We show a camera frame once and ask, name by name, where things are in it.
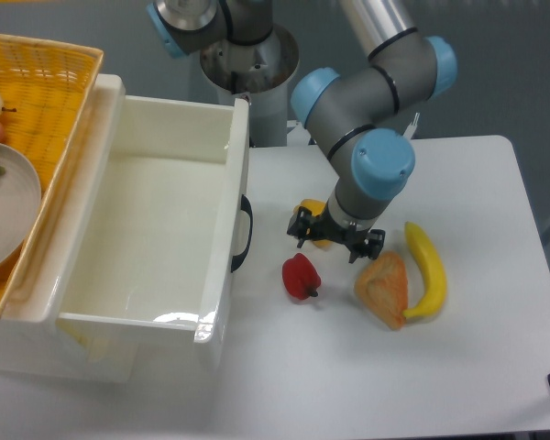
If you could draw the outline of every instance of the yellow banana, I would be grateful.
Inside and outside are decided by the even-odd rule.
[[[326,203],[315,199],[303,199],[300,204],[298,204],[297,206],[295,206],[295,208],[293,208],[294,214],[297,214],[298,210],[300,209],[300,206],[303,206],[304,208],[307,208],[310,211],[312,211],[312,215],[320,215],[324,210]],[[330,240],[318,240],[318,241],[313,241],[312,243],[319,248],[327,248],[332,244]]]
[[[430,237],[415,223],[405,224],[405,241],[422,273],[425,293],[415,307],[403,311],[403,316],[435,314],[446,299],[446,272],[442,260]]]

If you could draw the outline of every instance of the red bell pepper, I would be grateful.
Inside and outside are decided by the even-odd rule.
[[[311,296],[318,296],[317,288],[322,281],[314,265],[304,254],[295,254],[295,257],[283,263],[283,284],[288,294],[298,300],[305,300]]]

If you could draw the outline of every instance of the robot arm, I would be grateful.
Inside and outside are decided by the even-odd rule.
[[[408,140],[375,124],[449,88],[457,59],[441,38],[420,35],[400,0],[339,3],[369,67],[346,78],[330,68],[313,71],[291,94],[293,110],[339,179],[322,214],[301,208],[287,232],[298,238],[298,247],[305,240],[343,244],[353,262],[380,253],[384,232],[371,228],[404,188],[415,163]],[[295,42],[284,44],[284,34],[273,31],[270,0],[156,0],[148,11],[175,55],[223,41],[218,51],[203,50],[202,67],[232,94],[250,92],[252,98],[270,91],[297,67],[284,53]]]
[[[329,239],[350,250],[350,262],[375,259],[384,232],[371,229],[404,188],[415,156],[404,137],[374,124],[428,100],[457,77],[454,51],[441,38],[423,38],[399,0],[340,2],[369,67],[341,78],[332,69],[304,77],[291,106],[338,174],[321,215],[295,215],[288,234]]]

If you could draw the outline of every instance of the white drawer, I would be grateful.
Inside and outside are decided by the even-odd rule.
[[[0,369],[124,380],[155,344],[212,371],[252,231],[248,104],[124,96],[111,75],[94,93],[70,186],[0,320]],[[12,328],[25,350],[2,344]],[[79,373],[42,371],[30,340]]]

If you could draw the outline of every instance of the plate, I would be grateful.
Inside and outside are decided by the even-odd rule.
[[[40,182],[28,159],[13,148],[0,144],[0,263],[23,242],[37,220]]]

